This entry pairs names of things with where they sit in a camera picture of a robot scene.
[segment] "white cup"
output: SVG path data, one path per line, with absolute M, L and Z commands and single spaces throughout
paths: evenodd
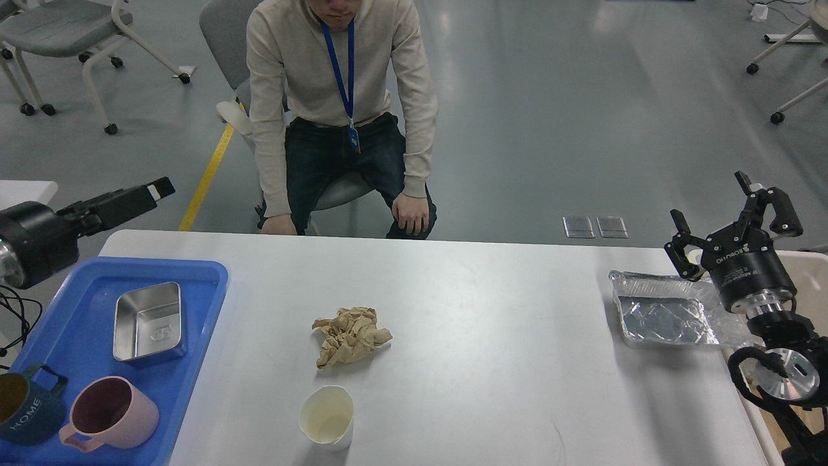
M 341 386 L 323 386 L 302 406 L 299 428 L 323 449 L 348 448 L 354 437 L 354 400 Z

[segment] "metal lunch box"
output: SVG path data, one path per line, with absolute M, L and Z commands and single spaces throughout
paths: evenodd
M 145 367 L 186 353 L 181 288 L 176 282 L 126 292 L 115 304 L 112 355 Z

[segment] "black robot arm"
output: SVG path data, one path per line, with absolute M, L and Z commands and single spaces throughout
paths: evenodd
M 677 233 L 664 245 L 681 277 L 697 281 L 707 271 L 724 308 L 743 313 L 751 333 L 764 341 L 764 349 L 740 348 L 728 360 L 731 379 L 745 399 L 766 410 L 777 421 L 791 447 L 782 452 L 786 466 L 828 464 L 828 433 L 814 434 L 791 409 L 828 405 L 828 338 L 820 337 L 811 321 L 796 313 L 797 288 L 773 248 L 781 236 L 799 236 L 802 224 L 788 195 L 777 187 L 751 183 L 735 173 L 747 200 L 739 218 L 702 239 L 691 235 L 680 211 L 671 211 Z M 775 217 L 762 229 L 765 210 Z M 702 249 L 700 263 L 687 259 L 686 247 Z M 740 364 L 754 359 L 755 395 L 747 386 Z
M 0 211 L 0 284 L 27 289 L 77 262 L 78 239 L 110 230 L 175 192 L 167 177 L 53 212 L 39 202 Z

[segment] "beige rag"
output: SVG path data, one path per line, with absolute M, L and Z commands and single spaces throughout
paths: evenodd
M 377 330 L 377 311 L 371 308 L 340 308 L 335 318 L 318 318 L 311 328 L 319 328 L 325 334 L 316 360 L 319 369 L 337 362 L 359 361 L 392 338 L 387 328 Z

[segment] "office chair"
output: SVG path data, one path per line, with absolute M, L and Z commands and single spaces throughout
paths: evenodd
M 234 100 L 216 105 L 221 119 L 242 135 L 255 152 L 253 126 L 246 111 L 250 109 L 250 70 L 247 64 L 247 24 L 253 9 L 261 0 L 210 0 L 199 15 L 199 26 L 224 78 L 233 90 Z M 282 94 L 282 107 L 287 112 L 287 99 Z M 314 211 L 323 211 L 354 201 L 373 189 L 356 172 L 345 173 L 322 192 Z
M 803 22 L 799 25 L 796 29 L 791 31 L 790 34 L 785 36 L 779 42 L 770 46 L 766 51 L 762 52 L 753 59 L 753 61 L 748 65 L 748 74 L 753 75 L 759 71 L 759 62 L 764 60 L 765 57 L 773 53 L 776 49 L 778 49 L 782 44 L 787 41 L 790 41 L 796 34 L 799 34 L 804 30 L 806 27 L 811 27 L 811 31 L 814 33 L 817 39 L 822 41 L 824 44 L 828 44 L 828 0 L 811 0 L 809 4 L 809 15 L 808 21 Z M 810 89 L 802 92 L 798 96 L 794 97 L 793 99 L 789 100 L 781 107 L 779 107 L 776 112 L 771 115 L 771 123 L 773 124 L 780 124 L 782 121 L 785 120 L 785 111 L 790 109 L 792 106 L 802 102 L 806 97 L 809 95 L 817 92 L 823 86 L 828 85 L 828 78 L 816 83 Z
M 98 115 L 104 124 L 103 131 L 116 134 L 118 126 L 112 123 L 101 104 L 98 91 L 92 81 L 92 67 L 104 57 L 110 56 L 113 65 L 118 68 L 123 63 L 111 55 L 129 41 L 135 41 L 144 50 L 169 68 L 182 83 L 190 82 L 190 76 L 182 73 L 177 66 L 169 62 L 156 49 L 144 41 L 128 25 L 132 24 L 132 14 L 122 9 L 126 0 L 113 0 L 111 7 L 86 0 L 37 0 L 38 5 L 31 7 L 0 23 L 0 39 L 14 46 L 14 56 L 20 65 L 23 78 L 35 99 L 35 103 L 44 113 L 55 114 L 55 108 L 43 104 L 34 80 L 31 78 L 22 52 L 26 51 L 40 56 L 79 56 L 114 36 L 121 36 L 115 42 L 99 47 L 96 53 L 85 61 L 83 69 L 84 83 Z
M 13 0 L 0 1 L 0 22 L 6 21 L 6 19 L 19 11 L 20 7 Z M 0 59 L 0 68 L 2 68 L 3 74 L 6 75 L 9 83 L 12 85 L 14 93 L 17 95 L 17 99 L 20 101 L 20 113 L 25 116 L 32 116 L 35 114 L 35 108 L 26 101 L 26 96 L 23 94 L 23 90 L 20 89 L 17 78 L 14 77 L 12 70 L 9 69 L 6 63 L 7 60 L 12 60 L 14 55 L 12 55 L 12 51 L 6 48 L 6 44 L 0 42 L 0 45 L 2 45 L 2 51 L 0 51 L 0 56 L 2 57 Z

